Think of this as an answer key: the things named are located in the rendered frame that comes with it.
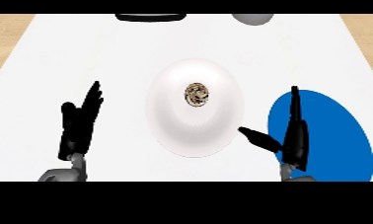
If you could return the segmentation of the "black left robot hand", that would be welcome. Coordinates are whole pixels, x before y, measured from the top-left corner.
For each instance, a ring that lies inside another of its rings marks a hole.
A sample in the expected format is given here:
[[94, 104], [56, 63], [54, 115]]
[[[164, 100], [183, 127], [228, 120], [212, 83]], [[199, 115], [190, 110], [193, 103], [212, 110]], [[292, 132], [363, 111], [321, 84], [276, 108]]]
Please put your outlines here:
[[81, 107], [71, 102], [62, 104], [59, 159], [63, 161], [69, 161], [74, 154], [84, 155], [87, 153], [102, 103], [100, 84], [94, 82], [85, 94]]

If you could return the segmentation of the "white plate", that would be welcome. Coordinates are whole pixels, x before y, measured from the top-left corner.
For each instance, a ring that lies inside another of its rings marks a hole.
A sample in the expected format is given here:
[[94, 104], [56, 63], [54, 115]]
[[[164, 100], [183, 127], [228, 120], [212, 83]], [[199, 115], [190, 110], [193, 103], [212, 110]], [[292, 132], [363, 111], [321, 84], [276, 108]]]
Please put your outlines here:
[[[186, 88], [200, 83], [208, 101], [193, 107]], [[228, 71], [206, 59], [171, 64], [153, 80], [146, 100], [150, 131], [161, 145], [184, 157], [205, 157], [231, 142], [243, 119], [243, 95]]]

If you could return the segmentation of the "grey rounded object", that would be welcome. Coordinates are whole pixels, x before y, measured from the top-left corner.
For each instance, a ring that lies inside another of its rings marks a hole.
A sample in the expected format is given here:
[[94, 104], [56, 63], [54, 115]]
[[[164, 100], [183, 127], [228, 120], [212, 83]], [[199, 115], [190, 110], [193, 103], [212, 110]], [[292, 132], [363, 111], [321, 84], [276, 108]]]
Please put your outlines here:
[[261, 26], [267, 24], [274, 15], [273, 14], [233, 14], [233, 18], [245, 25]]

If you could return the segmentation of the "black flat appliance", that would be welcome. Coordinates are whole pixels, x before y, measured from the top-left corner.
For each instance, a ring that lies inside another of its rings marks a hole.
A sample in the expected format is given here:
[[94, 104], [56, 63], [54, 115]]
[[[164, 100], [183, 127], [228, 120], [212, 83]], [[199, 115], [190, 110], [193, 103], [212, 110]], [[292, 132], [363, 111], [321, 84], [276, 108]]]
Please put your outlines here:
[[187, 14], [115, 14], [116, 19], [127, 22], [172, 22], [186, 16]]

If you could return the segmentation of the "blue plate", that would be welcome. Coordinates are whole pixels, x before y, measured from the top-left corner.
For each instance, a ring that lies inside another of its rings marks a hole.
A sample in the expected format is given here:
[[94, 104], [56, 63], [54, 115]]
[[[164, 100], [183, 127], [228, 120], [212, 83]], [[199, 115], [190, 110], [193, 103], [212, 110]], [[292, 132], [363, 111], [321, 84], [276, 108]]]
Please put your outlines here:
[[308, 167], [295, 177], [318, 182], [368, 182], [373, 152], [364, 130], [352, 114], [329, 96], [299, 90], [302, 119], [310, 130]]

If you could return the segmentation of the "brown cupcake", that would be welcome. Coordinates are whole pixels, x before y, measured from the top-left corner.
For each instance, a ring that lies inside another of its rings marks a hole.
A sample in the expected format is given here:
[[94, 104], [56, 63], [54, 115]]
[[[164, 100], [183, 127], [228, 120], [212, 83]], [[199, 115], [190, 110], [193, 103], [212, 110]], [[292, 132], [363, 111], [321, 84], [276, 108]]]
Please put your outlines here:
[[193, 107], [202, 107], [208, 101], [208, 89], [200, 83], [192, 83], [186, 87], [186, 102]]

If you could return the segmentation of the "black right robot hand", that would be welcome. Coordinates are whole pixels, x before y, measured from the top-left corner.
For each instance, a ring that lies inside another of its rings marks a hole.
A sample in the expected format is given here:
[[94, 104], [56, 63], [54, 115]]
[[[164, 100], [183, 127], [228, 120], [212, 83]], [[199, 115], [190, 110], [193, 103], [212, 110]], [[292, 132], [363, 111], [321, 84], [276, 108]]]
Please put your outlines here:
[[268, 134], [243, 126], [237, 131], [246, 136], [249, 142], [273, 153], [283, 152], [283, 163], [305, 171], [310, 156], [310, 131], [307, 121], [302, 119], [301, 93], [296, 86], [292, 87], [290, 119], [284, 141], [279, 142]]

